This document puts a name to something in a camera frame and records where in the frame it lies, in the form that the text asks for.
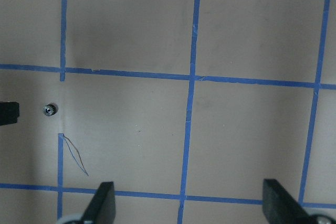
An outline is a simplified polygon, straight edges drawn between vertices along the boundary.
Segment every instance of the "gray floor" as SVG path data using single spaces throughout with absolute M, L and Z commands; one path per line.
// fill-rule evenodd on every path
M 183 224 L 266 223 L 263 178 L 278 179 L 299 198 L 323 6 L 201 0 L 186 195 L 236 203 L 186 200 Z M 66 67 L 93 74 L 66 73 L 64 82 L 61 0 L 0 0 L 0 9 L 0 100 L 20 103 L 19 122 L 0 127 L 0 219 L 56 222 L 57 190 L 26 185 L 58 186 L 58 133 L 73 141 L 89 173 L 64 146 L 64 187 L 95 189 L 112 180 L 117 191 L 178 196 L 194 0 L 67 0 Z M 336 84 L 335 18 L 331 0 L 322 84 Z M 100 69 L 127 72 L 95 74 Z M 321 87 L 303 202 L 311 213 L 336 218 L 336 86 Z M 47 118 L 41 109 L 49 102 L 59 112 Z M 91 197 L 63 193 L 63 215 L 83 212 Z M 177 222 L 177 199 L 116 200 L 116 224 Z

